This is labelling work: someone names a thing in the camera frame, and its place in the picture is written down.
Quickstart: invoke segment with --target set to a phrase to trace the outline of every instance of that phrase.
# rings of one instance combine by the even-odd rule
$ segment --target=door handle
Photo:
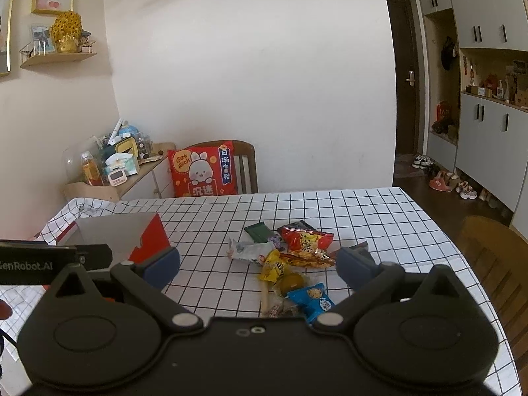
[[[409,78],[407,79],[409,85],[414,86],[414,71],[409,70]]]

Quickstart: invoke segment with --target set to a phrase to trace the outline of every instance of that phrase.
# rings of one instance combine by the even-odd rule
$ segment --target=wooden chair
[[[513,354],[523,394],[528,391],[528,244],[501,223],[464,220],[457,246],[484,287]]]
[[[229,140],[215,140],[215,141],[205,141],[205,143],[198,143],[192,145],[191,147],[217,147],[221,146],[223,143]],[[244,157],[247,158],[247,169],[249,173],[249,186],[250,193],[258,193],[258,184],[257,184],[257,164],[255,162],[255,148],[253,145],[246,143],[245,141],[231,140],[233,142],[233,154],[235,157],[238,156],[239,168],[237,169],[237,182],[238,185],[242,187],[242,193],[247,193],[247,179],[246,179],[246,170],[244,168]]]

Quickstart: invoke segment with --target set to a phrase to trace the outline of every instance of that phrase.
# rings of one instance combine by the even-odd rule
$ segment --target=cartoon rabbit
[[[196,152],[191,153],[191,166],[189,167],[189,178],[193,185],[197,185],[198,182],[211,183],[213,181],[213,169],[207,162],[207,153],[202,152],[200,154]]]

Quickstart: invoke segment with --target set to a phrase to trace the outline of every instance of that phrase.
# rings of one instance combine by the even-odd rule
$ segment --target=red pillow
[[[219,147],[169,150],[168,159],[176,197],[237,194],[232,141]]]

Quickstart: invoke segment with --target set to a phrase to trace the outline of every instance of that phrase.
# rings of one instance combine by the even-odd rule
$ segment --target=white tablecloth
[[[42,231],[55,237],[79,217],[112,213],[157,212],[171,245],[181,256],[180,272],[164,292],[205,320],[212,315],[257,317],[259,268],[226,256],[226,237],[250,241],[244,227],[263,221],[276,229],[304,219],[335,233],[330,251],[368,241],[376,262],[393,261],[411,272],[428,272],[433,264],[451,266],[491,321],[500,341],[486,384],[497,394],[520,396],[521,388],[504,331],[488,297],[464,257],[436,223],[397,187],[220,197],[139,199],[118,204],[77,198]],[[313,283],[323,282],[332,301],[350,295],[334,268],[307,270]],[[40,298],[40,287],[3,287],[0,296],[14,306],[2,329],[16,336]]]

